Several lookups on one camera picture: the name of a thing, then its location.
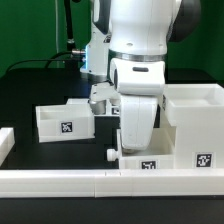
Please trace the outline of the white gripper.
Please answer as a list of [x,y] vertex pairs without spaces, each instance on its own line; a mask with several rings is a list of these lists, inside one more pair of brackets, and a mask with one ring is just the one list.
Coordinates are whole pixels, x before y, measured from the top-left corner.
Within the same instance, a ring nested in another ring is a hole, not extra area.
[[147,149],[153,132],[157,105],[156,97],[121,96],[120,128],[124,149]]

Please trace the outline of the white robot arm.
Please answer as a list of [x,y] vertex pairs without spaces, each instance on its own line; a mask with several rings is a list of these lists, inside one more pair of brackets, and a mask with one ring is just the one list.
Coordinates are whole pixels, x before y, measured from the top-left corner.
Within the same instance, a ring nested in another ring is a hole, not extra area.
[[200,0],[90,0],[91,39],[84,77],[108,81],[119,96],[121,143],[126,150],[149,146],[158,97],[165,86],[169,42],[197,27]]

